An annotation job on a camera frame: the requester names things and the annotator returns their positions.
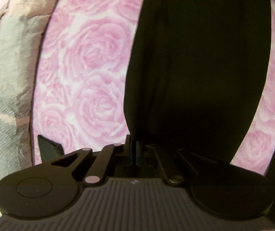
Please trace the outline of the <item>pink rose blanket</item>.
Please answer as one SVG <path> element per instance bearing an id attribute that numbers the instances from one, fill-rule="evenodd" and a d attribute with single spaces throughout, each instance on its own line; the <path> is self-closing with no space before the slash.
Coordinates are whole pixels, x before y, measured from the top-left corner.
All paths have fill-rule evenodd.
<path id="1" fill-rule="evenodd" d="M 37 68 L 33 137 L 99 151 L 124 142 L 124 84 L 143 0 L 58 0 Z M 275 151 L 275 0 L 267 79 L 232 164 L 265 174 Z"/>

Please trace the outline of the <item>grey pink quilt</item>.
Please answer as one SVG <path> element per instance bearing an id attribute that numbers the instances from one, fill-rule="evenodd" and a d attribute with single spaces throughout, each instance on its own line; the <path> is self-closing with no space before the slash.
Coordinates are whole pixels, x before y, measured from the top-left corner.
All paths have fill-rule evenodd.
<path id="1" fill-rule="evenodd" d="M 0 11 L 0 180 L 31 167 L 30 116 L 42 37 L 58 0 L 9 0 Z"/>

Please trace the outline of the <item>black garment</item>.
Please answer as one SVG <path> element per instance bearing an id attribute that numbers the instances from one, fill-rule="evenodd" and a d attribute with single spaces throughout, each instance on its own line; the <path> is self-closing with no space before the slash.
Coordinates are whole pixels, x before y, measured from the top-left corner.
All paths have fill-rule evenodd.
<path id="1" fill-rule="evenodd" d="M 171 151 L 183 176 L 228 166 L 270 62 L 271 0 L 144 0 L 124 114 L 135 141 Z"/>

